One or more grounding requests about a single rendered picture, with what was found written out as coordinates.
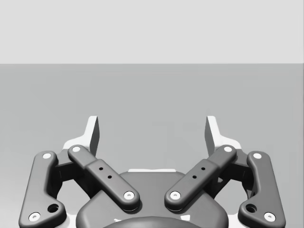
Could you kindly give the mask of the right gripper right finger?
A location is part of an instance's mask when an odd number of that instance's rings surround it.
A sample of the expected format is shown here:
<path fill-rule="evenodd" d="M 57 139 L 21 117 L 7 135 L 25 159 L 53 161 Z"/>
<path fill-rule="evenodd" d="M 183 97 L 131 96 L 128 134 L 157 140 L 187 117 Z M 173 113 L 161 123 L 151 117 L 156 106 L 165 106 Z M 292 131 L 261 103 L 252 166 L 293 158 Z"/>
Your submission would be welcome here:
<path fill-rule="evenodd" d="M 230 181 L 241 182 L 247 200 L 239 206 L 237 219 L 248 228 L 285 228 L 273 165 L 265 152 L 244 153 L 238 141 L 220 133 L 214 116 L 207 116 L 205 142 L 208 158 L 199 161 L 164 196 L 170 211 L 185 209 L 202 192 L 216 196 Z"/>

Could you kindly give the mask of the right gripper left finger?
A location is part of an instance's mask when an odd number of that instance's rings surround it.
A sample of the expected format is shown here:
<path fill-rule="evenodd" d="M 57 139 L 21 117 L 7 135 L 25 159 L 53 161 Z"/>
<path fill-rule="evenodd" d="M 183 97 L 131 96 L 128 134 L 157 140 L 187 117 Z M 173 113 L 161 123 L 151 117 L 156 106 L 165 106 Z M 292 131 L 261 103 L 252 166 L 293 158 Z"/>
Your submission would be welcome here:
<path fill-rule="evenodd" d="M 140 206 L 139 192 L 105 161 L 96 158 L 100 130 L 97 116 L 88 118 L 83 135 L 64 143 L 60 153 L 35 155 L 19 216 L 19 228 L 57 228 L 67 219 L 57 199 L 63 182 L 75 180 L 90 198 L 100 190 L 124 212 Z"/>

